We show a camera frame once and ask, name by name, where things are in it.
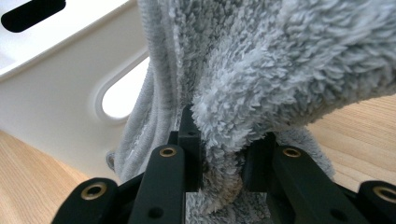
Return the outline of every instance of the white plastic basket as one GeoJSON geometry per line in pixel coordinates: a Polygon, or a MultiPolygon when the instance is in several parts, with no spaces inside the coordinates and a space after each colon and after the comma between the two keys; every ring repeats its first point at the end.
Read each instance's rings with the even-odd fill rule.
{"type": "MultiPolygon", "coordinates": [[[[0,34],[2,42],[18,38],[0,34]]],[[[126,118],[106,115],[102,100],[147,52],[135,1],[26,62],[0,51],[0,129],[87,175],[117,179],[106,154],[117,147],[126,118]]]]}

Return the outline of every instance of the gray towel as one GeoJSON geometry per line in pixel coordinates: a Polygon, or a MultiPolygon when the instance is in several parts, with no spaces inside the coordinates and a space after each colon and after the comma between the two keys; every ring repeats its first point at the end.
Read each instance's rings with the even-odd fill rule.
{"type": "Polygon", "coordinates": [[[204,188],[189,223],[271,222],[264,194],[242,190],[250,142],[275,132],[332,167],[304,127],[334,109],[396,92],[393,0],[141,0],[150,66],[115,157],[126,181],[177,130],[181,109],[206,141],[204,188]]]}

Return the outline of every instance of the fluffy towel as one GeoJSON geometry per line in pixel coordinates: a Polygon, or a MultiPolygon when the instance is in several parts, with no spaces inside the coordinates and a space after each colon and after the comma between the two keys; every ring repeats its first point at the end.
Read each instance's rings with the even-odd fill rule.
{"type": "Polygon", "coordinates": [[[393,0],[141,0],[150,66],[115,156],[122,181],[177,130],[180,111],[206,141],[205,187],[190,223],[270,222],[264,194],[241,190],[251,141],[275,132],[332,175],[304,125],[395,88],[393,0]]]}

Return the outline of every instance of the wooden floor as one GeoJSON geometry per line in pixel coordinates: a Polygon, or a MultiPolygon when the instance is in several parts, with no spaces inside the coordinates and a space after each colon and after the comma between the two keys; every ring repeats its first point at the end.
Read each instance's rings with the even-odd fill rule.
{"type": "MultiPolygon", "coordinates": [[[[309,125],[330,157],[335,181],[396,185],[396,95],[335,111],[309,125]]],[[[0,223],[50,223],[69,192],[88,177],[0,132],[0,223]]]]}

